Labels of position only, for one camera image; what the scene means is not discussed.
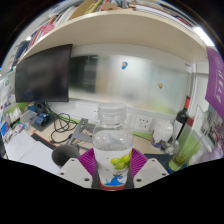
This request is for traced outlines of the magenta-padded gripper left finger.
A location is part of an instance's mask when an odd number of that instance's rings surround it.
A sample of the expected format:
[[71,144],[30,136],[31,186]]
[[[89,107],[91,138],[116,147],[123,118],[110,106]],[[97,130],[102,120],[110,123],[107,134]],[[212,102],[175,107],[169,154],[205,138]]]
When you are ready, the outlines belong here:
[[88,150],[79,158],[70,158],[58,176],[83,188],[92,188],[98,178],[94,150]]

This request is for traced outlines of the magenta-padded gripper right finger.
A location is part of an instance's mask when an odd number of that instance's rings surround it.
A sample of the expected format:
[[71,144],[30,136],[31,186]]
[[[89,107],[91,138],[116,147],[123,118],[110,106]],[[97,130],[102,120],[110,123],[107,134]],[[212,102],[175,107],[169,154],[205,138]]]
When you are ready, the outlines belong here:
[[129,168],[135,188],[141,188],[169,175],[156,158],[148,159],[136,149],[132,149]]

